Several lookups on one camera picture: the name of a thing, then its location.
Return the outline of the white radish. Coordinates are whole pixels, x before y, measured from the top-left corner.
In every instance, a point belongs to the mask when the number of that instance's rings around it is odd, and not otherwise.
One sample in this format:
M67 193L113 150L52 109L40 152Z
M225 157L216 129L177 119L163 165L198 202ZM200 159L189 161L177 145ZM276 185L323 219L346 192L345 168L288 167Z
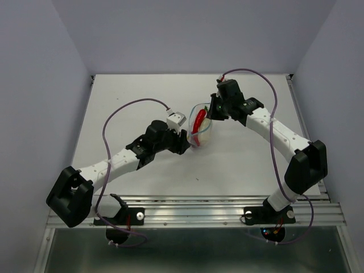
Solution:
M211 130L212 130L212 120L205 118L198 130L198 140L200 142L199 147L205 146L210 141L211 136Z

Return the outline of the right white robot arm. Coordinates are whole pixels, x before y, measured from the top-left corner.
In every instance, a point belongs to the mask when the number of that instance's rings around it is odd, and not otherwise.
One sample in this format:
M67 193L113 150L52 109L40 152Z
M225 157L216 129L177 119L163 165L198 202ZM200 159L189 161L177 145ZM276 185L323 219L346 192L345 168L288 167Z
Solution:
M256 98L245 99L236 80L219 80L217 89L211 95L208 118L238 121L268 141L271 151L279 151L288 162L284 181L262 207L262 217L274 222L282 216L284 208L327 176L326 145L297 135Z

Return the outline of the red chili pepper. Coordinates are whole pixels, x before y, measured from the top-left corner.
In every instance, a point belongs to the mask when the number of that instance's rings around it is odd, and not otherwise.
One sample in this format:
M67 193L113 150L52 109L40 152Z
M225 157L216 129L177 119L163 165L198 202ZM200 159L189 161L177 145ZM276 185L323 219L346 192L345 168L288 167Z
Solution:
M202 122L203 122L206 114L207 114L207 110L206 110L206 108L204 108L204 109L201 109L197 113L197 115L195 117L195 121L194 121L194 124L193 124L193 130L192 130L192 138L195 141L196 146L199 146L200 145L200 142L198 140L197 133L198 133L198 130L199 130L199 128L200 128L200 126L201 126L201 124L202 124Z

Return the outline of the clear zip top bag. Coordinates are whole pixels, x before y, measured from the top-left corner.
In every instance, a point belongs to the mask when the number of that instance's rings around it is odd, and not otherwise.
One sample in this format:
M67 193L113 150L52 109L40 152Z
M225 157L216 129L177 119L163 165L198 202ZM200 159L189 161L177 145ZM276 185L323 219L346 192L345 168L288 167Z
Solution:
M209 103L195 105L188 118L188 135L192 149L205 148L211 140L213 122L207 118Z

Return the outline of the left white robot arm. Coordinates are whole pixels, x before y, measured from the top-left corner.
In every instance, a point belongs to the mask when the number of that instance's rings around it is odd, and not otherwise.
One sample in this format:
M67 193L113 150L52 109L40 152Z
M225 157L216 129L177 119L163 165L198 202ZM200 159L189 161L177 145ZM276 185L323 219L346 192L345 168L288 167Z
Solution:
M189 149L187 131L170 129L166 122L154 120L146 132L120 152L94 165L63 169L52 187L46 204L69 228L96 215L94 193L105 184L137 171L155 159L158 152L168 150L182 155Z

